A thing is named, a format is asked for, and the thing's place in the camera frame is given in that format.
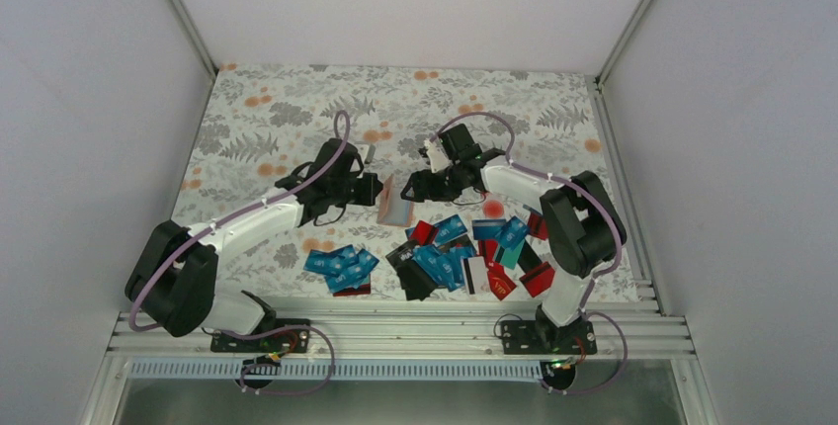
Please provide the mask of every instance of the aluminum frame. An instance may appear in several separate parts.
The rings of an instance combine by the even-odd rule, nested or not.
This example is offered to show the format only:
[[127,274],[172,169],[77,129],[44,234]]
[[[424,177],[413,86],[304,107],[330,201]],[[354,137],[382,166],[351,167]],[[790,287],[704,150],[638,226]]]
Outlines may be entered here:
[[591,98],[591,105],[594,108],[594,117],[600,129],[600,136],[605,144],[606,165],[609,169],[610,179],[615,183],[613,187],[615,203],[618,206],[620,215],[623,216],[624,225],[628,231],[628,258],[631,261],[632,272],[636,278],[648,280],[655,291],[655,297],[660,303],[662,314],[671,310],[669,295],[662,284],[655,282],[657,269],[651,260],[648,243],[640,221],[637,216],[637,209],[634,205],[631,187],[626,176],[623,159],[620,156],[619,144],[614,135],[614,127],[608,114],[603,88],[597,84],[594,76],[586,76],[585,82],[588,87],[588,95]]

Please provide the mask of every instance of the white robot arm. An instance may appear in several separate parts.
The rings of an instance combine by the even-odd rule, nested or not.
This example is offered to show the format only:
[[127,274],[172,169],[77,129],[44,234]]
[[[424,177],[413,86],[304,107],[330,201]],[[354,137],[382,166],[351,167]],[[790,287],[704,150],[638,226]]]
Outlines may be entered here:
[[[402,197],[416,202],[452,201],[464,188],[471,187],[507,196],[534,209],[541,207],[550,250],[560,269],[556,270],[549,292],[537,311],[537,327],[547,344],[561,341],[567,336],[562,328],[570,328],[580,320],[580,304],[592,287],[594,268],[615,256],[617,246],[601,213],[563,185],[515,168],[502,156],[503,151],[481,151],[462,125],[441,133],[440,139],[450,164],[442,170],[437,167],[414,173]],[[337,141],[332,139],[324,144],[317,160],[308,167],[308,173],[334,154]],[[250,209],[241,210],[242,215],[235,216],[223,227],[215,228],[215,220],[187,227],[171,220],[158,225],[126,285],[128,298],[137,298],[151,274],[178,246],[194,233],[208,229],[201,242],[192,245],[179,258],[180,268],[168,269],[153,286],[142,307],[176,337],[197,327],[238,334],[274,327],[261,324],[270,311],[256,297],[216,287],[217,266],[264,239],[317,218],[330,206],[374,204],[381,184],[375,174],[361,175],[362,157],[353,145],[346,146],[345,155],[338,158],[329,175],[321,181],[280,202],[269,203],[305,179],[299,176],[299,169],[294,170],[257,201],[261,206],[248,205]],[[609,218],[618,227],[621,242],[625,243],[625,230],[599,179],[583,172],[573,181],[605,206]]]

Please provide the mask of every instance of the wire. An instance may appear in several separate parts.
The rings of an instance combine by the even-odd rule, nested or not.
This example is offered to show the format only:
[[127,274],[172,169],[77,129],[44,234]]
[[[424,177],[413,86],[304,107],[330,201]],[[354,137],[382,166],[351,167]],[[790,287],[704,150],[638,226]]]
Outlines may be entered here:
[[[484,117],[488,117],[490,119],[494,119],[494,120],[500,122],[506,128],[506,130],[509,131],[509,136],[510,136],[509,145],[507,145],[507,147],[506,147],[505,156],[506,156],[507,163],[509,163],[509,165],[511,167],[516,168],[517,170],[522,171],[524,173],[527,173],[528,175],[532,175],[532,176],[535,176],[535,177],[538,177],[538,178],[549,178],[551,181],[554,181],[556,183],[561,183],[561,184],[563,184],[567,187],[570,187],[573,191],[575,191],[582,198],[584,198],[586,201],[588,201],[588,203],[590,203],[591,206],[593,206],[594,209],[597,210],[597,212],[599,212],[599,214],[605,220],[605,223],[608,225],[609,230],[611,230],[612,237],[614,237],[614,245],[615,245],[614,251],[615,251],[615,253],[614,253],[614,261],[611,263],[611,265],[609,267],[603,269],[603,270],[594,272],[593,278],[597,279],[599,277],[602,277],[603,275],[610,274],[610,273],[614,272],[615,270],[617,270],[617,267],[620,265],[620,262],[623,260],[623,243],[620,239],[620,232],[617,230],[617,225],[614,223],[614,220],[611,218],[611,215],[608,214],[605,207],[602,206],[602,204],[599,201],[597,201],[596,198],[591,196],[590,193],[585,191],[585,189],[583,189],[581,186],[573,183],[572,181],[570,181],[568,179],[565,179],[565,178],[562,178],[560,176],[550,175],[550,174],[544,173],[544,172],[539,171],[539,170],[534,170],[532,168],[526,167],[526,166],[524,166],[520,163],[516,163],[515,161],[513,161],[512,160],[512,146],[515,144],[515,131],[512,129],[512,126],[509,125],[509,123],[506,122],[506,120],[504,120],[502,117],[500,117],[498,115],[495,115],[495,114],[492,114],[492,113],[489,113],[489,112],[470,112],[470,113],[467,113],[467,114],[462,114],[462,115],[456,116],[453,119],[447,121],[442,127],[440,127],[437,130],[437,132],[434,133],[431,136],[431,141],[434,141],[435,139],[437,139],[440,136],[440,133],[442,133],[446,128],[450,127],[453,123],[455,123],[455,122],[457,122],[461,119],[464,119],[466,117],[472,117],[472,116],[484,116]],[[588,302],[588,298],[591,296],[591,294],[593,292],[594,292],[594,282],[591,282],[588,285],[588,288],[585,290],[585,294],[582,296],[582,301],[579,302],[579,309],[580,310],[584,310],[585,304]]]
[[[337,114],[335,114],[335,119],[334,119],[335,136],[340,136],[340,132],[338,131],[338,120],[341,117],[343,117],[343,119],[345,121],[345,124],[346,124],[346,127],[344,128],[344,134],[343,134],[343,137],[341,138],[340,146],[338,146],[338,149],[335,151],[335,153],[332,155],[332,157],[329,158],[329,161],[327,161],[326,164],[323,165],[322,168],[317,170],[316,173],[314,173],[312,176],[308,177],[302,183],[296,185],[295,187],[291,188],[288,191],[279,193],[278,195],[276,195],[274,197],[271,197],[268,200],[266,200],[267,204],[276,203],[276,202],[281,201],[281,200],[283,200],[283,199],[285,199],[285,198],[287,198],[291,195],[296,194],[300,190],[305,189],[308,185],[310,185],[311,183],[314,183],[317,180],[317,178],[320,178],[323,175],[323,173],[326,172],[326,170],[331,168],[332,164],[334,164],[334,162],[338,159],[338,157],[341,155],[341,153],[343,153],[343,150],[346,147],[347,142],[349,141],[350,119],[349,119],[349,114],[347,114],[346,111],[338,111]],[[221,220],[216,221],[213,225],[210,225],[210,226],[206,227],[204,230],[194,234],[186,242],[181,244],[180,247],[175,249],[175,251],[172,252],[172,254],[168,258],[166,258],[166,260],[163,261],[162,264],[160,264],[160,267],[158,267],[157,270],[154,272],[154,274],[151,276],[151,278],[148,279],[148,282],[145,284],[145,286],[142,288],[142,290],[139,291],[139,295],[136,296],[136,299],[131,304],[130,316],[128,317],[128,326],[130,326],[130,328],[133,331],[137,331],[137,332],[150,331],[152,329],[159,328],[160,323],[146,324],[144,326],[137,325],[136,324],[136,316],[139,313],[139,309],[142,306],[142,303],[145,301],[145,298],[148,297],[148,294],[151,292],[151,289],[153,289],[154,286],[157,284],[157,281],[160,280],[160,277],[163,276],[163,274],[166,272],[166,270],[168,270],[169,267],[174,265],[175,260],[178,257],[183,255],[184,252],[189,250],[189,248],[192,247],[193,245],[195,245],[199,240],[203,239],[205,236],[207,236],[211,232],[213,232],[214,229],[223,227],[225,224],[239,218],[242,215],[251,213],[251,212],[253,212],[255,210],[258,210],[258,209],[262,209],[263,206],[264,205],[262,204],[262,201],[260,200],[260,201],[254,202],[254,203],[252,203],[252,204],[250,204],[250,205],[248,205],[248,206],[246,206],[246,207],[244,207],[244,208],[242,208],[238,211],[231,212],[230,214],[222,217]]]
[[458,203],[456,201],[451,201],[451,204],[454,205],[454,206],[474,206],[474,205],[480,205],[480,204],[482,204],[483,202],[486,201],[486,194],[485,193],[480,193],[479,191],[477,191],[476,188],[474,189],[474,191],[476,193],[480,194],[480,201],[475,201],[473,203]]
[[317,223],[317,220],[318,220],[318,219],[320,219],[320,216],[318,216],[318,217],[316,217],[316,218],[314,219],[314,222],[313,222],[312,224],[313,224],[313,225],[315,225],[315,226],[317,226],[317,227],[322,227],[322,226],[324,226],[324,225],[334,224],[335,222],[339,221],[339,220],[341,219],[341,217],[343,217],[343,214],[344,214],[345,212],[346,212],[346,205],[344,205],[343,209],[341,210],[341,213],[340,213],[340,214],[338,214],[338,216],[337,216],[337,217],[335,217],[334,219],[332,219],[332,220],[330,220],[330,221],[328,221],[328,222],[323,222],[322,224],[318,224],[318,223]]
[[247,376],[248,373],[250,373],[251,371],[253,371],[256,368],[265,366],[264,364],[254,363],[254,364],[251,364],[250,366],[247,366],[247,367],[245,367],[244,369],[241,370],[241,376],[239,376],[238,384],[239,384],[239,386],[241,386],[242,391],[249,390],[249,391],[255,392],[257,395],[280,395],[280,396],[299,397],[299,396],[302,396],[302,395],[309,395],[310,393],[315,393],[318,390],[321,390],[322,388],[326,387],[326,385],[329,383],[329,381],[331,381],[332,376],[334,376],[334,374],[335,374],[335,347],[332,345],[332,342],[329,340],[329,337],[326,336],[326,334],[323,333],[322,331],[320,331],[319,329],[317,329],[313,326],[295,324],[295,325],[292,325],[292,326],[283,326],[282,328],[272,329],[270,331],[266,331],[264,333],[259,333],[259,334],[246,335],[246,334],[238,334],[238,333],[235,333],[233,331],[224,331],[224,334],[226,334],[228,336],[231,336],[233,338],[236,338],[236,339],[251,340],[251,339],[267,338],[268,336],[273,336],[273,335],[278,334],[278,333],[286,333],[286,332],[298,331],[298,330],[310,331],[310,332],[316,334],[317,336],[320,336],[321,338],[323,338],[323,341],[326,342],[326,346],[329,347],[329,369],[326,373],[326,377],[323,378],[323,380],[320,381],[314,387],[308,388],[306,390],[300,390],[300,391],[262,390],[262,389],[258,389],[258,388],[253,388],[253,387],[244,383],[244,377]]
[[[617,333],[620,334],[620,340],[623,342],[623,358],[620,360],[620,364],[617,366],[617,371],[607,381],[594,387],[584,388],[582,390],[559,390],[558,393],[561,393],[562,395],[586,395],[589,393],[599,392],[600,390],[603,390],[611,386],[617,380],[617,378],[619,378],[620,375],[623,374],[623,371],[626,369],[626,365],[629,363],[629,343],[626,341],[626,334],[623,332],[620,325],[617,324],[617,322],[611,316],[601,311],[588,311],[588,316],[601,316],[608,320],[608,322],[611,323],[612,326],[614,326],[614,329],[616,329]],[[550,387],[549,384],[547,384],[547,382],[545,382],[543,379],[539,380],[539,382],[541,383],[542,387],[547,389],[547,393],[554,392],[553,388]]]
[[579,366],[585,362],[585,358],[587,358],[588,355],[585,353],[585,345],[582,343],[582,340],[576,336],[573,336],[573,340],[576,341],[576,344],[579,346],[579,361],[576,363],[576,366]]
[[497,334],[497,325],[498,325],[498,324],[500,324],[500,320],[501,320],[501,319],[503,319],[503,318],[505,318],[505,317],[507,317],[507,316],[514,316],[514,317],[518,318],[518,320],[519,320],[519,321],[524,321],[524,318],[522,318],[521,316],[518,316],[517,314],[514,314],[514,313],[506,313],[506,314],[504,314],[503,316],[499,317],[499,318],[498,318],[498,320],[497,320],[497,321],[495,321],[495,325],[494,325],[494,326],[492,326],[492,334],[493,334],[496,338],[498,338],[498,339],[503,339],[503,337],[502,337],[502,336],[499,336],[499,335]]

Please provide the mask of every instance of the card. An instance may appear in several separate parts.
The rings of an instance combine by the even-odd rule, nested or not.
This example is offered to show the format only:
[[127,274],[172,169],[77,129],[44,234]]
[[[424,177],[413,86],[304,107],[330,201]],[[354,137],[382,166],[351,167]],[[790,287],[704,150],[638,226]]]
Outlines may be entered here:
[[495,233],[495,240],[504,249],[512,249],[517,247],[529,232],[530,229],[522,220],[512,217]]
[[486,269],[486,259],[469,257],[462,260],[462,270],[465,273],[465,288],[470,295],[489,291],[489,278]]
[[468,232],[462,219],[457,214],[437,222],[434,226],[439,229],[437,236],[434,238],[434,244],[436,245],[445,244]]
[[413,214],[413,202],[402,200],[397,189],[393,189],[393,176],[384,181],[378,203],[377,222],[384,225],[407,227]]
[[512,249],[506,249],[502,246],[498,246],[497,252],[495,252],[495,262],[503,265],[507,269],[515,269],[515,264],[518,263],[518,258],[521,257],[521,251],[524,249],[525,243],[526,242],[522,240]]
[[471,222],[471,234],[474,240],[495,240],[495,234],[503,227],[503,219],[475,219]]

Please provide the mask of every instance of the pile of cards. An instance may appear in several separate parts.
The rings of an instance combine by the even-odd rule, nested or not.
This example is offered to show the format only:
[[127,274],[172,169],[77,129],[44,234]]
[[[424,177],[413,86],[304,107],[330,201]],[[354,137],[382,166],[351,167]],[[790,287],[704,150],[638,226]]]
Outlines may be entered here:
[[355,247],[347,245],[332,252],[312,250],[302,270],[322,275],[334,297],[346,297],[370,294],[370,272],[376,265],[376,256],[364,249],[356,252]]
[[[527,242],[527,235],[533,233],[523,221],[517,217],[508,221],[477,219],[471,224],[471,230],[485,262],[489,289],[496,297],[503,299],[516,289],[515,282],[505,272],[505,269],[515,269],[516,265],[524,271],[520,280],[531,297],[541,294],[552,284],[555,271],[548,262],[539,259]],[[467,265],[478,263],[477,259],[469,259]]]

